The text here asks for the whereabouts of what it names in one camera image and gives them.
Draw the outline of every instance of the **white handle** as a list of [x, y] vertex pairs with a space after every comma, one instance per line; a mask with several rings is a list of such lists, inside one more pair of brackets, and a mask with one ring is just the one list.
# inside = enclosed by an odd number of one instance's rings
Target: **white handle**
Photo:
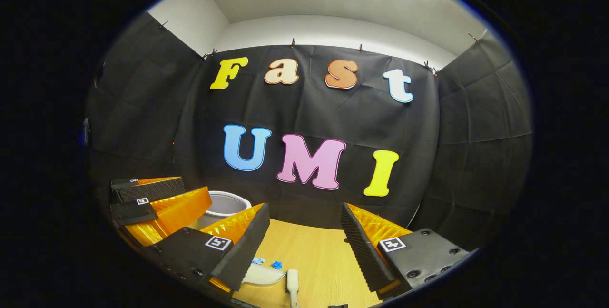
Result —
[[298, 308], [298, 297], [296, 296], [295, 292], [290, 293], [290, 307]]

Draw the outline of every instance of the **letter u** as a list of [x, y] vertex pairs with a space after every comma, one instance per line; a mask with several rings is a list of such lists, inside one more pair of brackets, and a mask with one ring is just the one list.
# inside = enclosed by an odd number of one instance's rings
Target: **letter u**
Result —
[[239, 145], [241, 136], [246, 133], [242, 126], [228, 124], [224, 126], [224, 160], [231, 167], [241, 171], [253, 171], [258, 169], [265, 160], [266, 139], [271, 132], [266, 128], [252, 128], [254, 136], [254, 152], [252, 158], [245, 160], [239, 156]]

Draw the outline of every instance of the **white bucket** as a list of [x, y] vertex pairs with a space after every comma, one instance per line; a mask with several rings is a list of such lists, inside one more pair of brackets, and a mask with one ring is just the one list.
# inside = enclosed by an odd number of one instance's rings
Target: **white bucket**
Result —
[[210, 190], [209, 197], [211, 198], [211, 207], [198, 219], [200, 228], [205, 228], [225, 217], [252, 208], [252, 204], [246, 199], [226, 191]]

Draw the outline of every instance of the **wooden table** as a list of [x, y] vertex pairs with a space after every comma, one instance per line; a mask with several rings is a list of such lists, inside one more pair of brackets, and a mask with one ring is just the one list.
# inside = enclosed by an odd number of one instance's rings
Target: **wooden table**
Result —
[[[355, 256], [341, 229], [301, 226], [271, 219], [256, 256], [263, 266], [281, 262], [283, 271], [298, 270], [298, 303], [303, 308], [348, 304], [364, 308], [381, 302], [368, 290]], [[289, 308], [286, 277], [271, 286], [243, 284], [233, 297], [262, 308]]]

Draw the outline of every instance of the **orange plastic part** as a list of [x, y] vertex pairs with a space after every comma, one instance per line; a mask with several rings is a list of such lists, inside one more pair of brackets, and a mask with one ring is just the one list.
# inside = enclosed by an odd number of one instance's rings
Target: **orange plastic part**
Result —
[[158, 219], [126, 225], [128, 232], [143, 246], [149, 246], [169, 237], [184, 226], [196, 221], [211, 207], [207, 187], [150, 202]]
[[372, 245], [374, 245], [374, 248], [376, 248], [376, 252], [379, 252], [379, 241], [412, 233], [410, 230], [383, 219], [378, 215], [374, 215], [367, 210], [358, 208], [352, 204], [347, 203], [347, 205], [353, 212], [357, 221], [359, 221], [359, 224], [361, 224], [363, 231], [366, 233], [368, 239], [370, 239]]
[[242, 210], [241, 212], [225, 217], [224, 219], [210, 224], [206, 228], [201, 229], [201, 232], [211, 234], [233, 241], [236, 244], [246, 232], [247, 226], [250, 225], [257, 211], [263, 206], [263, 203], [257, 204], [250, 209]]
[[145, 184], [152, 184], [152, 183], [157, 183], [157, 182], [163, 182], [164, 180], [172, 180], [172, 179], [176, 179], [179, 177], [163, 177], [163, 178], [148, 178], [148, 179], [139, 179], [138, 180], [138, 184], [136, 185], [136, 187], [138, 185], [145, 185]]
[[211, 280], [209, 280], [209, 283], [222, 291], [230, 293], [230, 287], [215, 277], [212, 277]]
[[391, 282], [391, 283], [387, 284], [387, 286], [384, 286], [383, 288], [380, 288], [380, 289], [378, 290], [378, 292], [379, 292], [380, 294], [384, 294], [384, 293], [388, 292], [389, 290], [395, 289], [397, 286], [399, 286], [399, 285], [400, 285], [400, 283], [401, 283], [401, 281], [400, 281], [400, 280], [398, 280], [398, 279], [396, 279], [396, 280], [394, 280], [393, 282]]

